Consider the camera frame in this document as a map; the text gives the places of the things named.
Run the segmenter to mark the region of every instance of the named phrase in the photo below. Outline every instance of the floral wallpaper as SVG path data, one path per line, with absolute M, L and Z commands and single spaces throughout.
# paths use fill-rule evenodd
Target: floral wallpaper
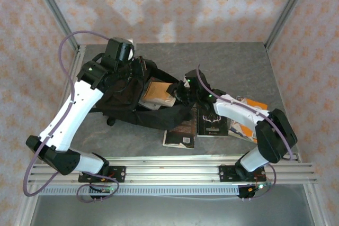
M 72 31 L 141 42 L 265 41 L 287 0 L 56 0 Z M 104 43 L 79 36 L 79 43 Z
M 273 50 L 275 76 L 305 161 L 339 221 L 339 0 L 299 0 Z
M 63 92 L 63 34 L 44 0 L 0 0 L 0 10 L 0 224 L 14 225 L 32 157 L 26 139 L 51 121 Z M 66 46 L 66 67 L 73 56 Z

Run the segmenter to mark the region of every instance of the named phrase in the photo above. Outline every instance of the orange book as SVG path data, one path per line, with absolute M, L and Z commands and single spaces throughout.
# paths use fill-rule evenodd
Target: orange book
M 239 97 L 239 96 L 237 96 L 237 100 L 241 101 L 242 103 L 246 103 L 252 107 L 259 108 L 262 110 L 267 110 L 267 105 L 264 103 L 256 102 L 254 100 Z M 232 120 L 230 123 L 228 134 L 244 139 L 244 140 L 257 143 L 255 132 L 253 132 L 250 128 L 246 126 L 239 124 L 238 122 L 235 122 L 234 120 Z

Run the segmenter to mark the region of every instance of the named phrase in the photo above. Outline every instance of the patterned wallpaper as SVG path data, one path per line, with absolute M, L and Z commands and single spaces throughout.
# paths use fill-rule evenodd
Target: patterned wallpaper
M 287 0 L 56 0 L 72 31 L 141 42 L 265 41 Z M 80 43 L 105 43 L 79 36 Z
M 26 139 L 51 121 L 63 91 L 63 35 L 44 0 L 0 0 L 0 10 L 0 224 L 13 225 L 32 157 Z M 70 46 L 64 55 L 69 66 Z
M 300 0 L 270 52 L 305 161 L 339 221 L 339 0 Z

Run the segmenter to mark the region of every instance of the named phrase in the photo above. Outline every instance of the gray stone surface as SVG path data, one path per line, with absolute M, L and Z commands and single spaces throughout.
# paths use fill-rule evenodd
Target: gray stone surface
M 105 45 L 88 45 L 84 61 L 104 52 Z M 136 54 L 151 59 L 158 67 L 178 79 L 200 64 L 212 88 L 231 96 L 252 98 L 266 103 L 269 109 L 283 109 L 270 61 L 260 42 L 244 43 L 155 43 L 138 44 Z M 255 147 L 232 136 L 197 137 L 195 148 L 179 149 L 162 145 L 164 131 L 117 121 L 106 125 L 100 113 L 89 114 L 72 142 L 72 147 L 101 156 L 178 156 L 235 155 Z

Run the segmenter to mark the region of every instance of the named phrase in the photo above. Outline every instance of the black book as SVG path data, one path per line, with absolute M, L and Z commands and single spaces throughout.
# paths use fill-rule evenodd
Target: black book
M 163 145 L 173 148 L 194 148 L 197 133 L 197 109 L 192 108 L 187 118 L 177 127 L 165 131 Z
M 198 137 L 228 136 L 227 118 L 217 115 L 214 110 L 204 110 L 198 107 Z

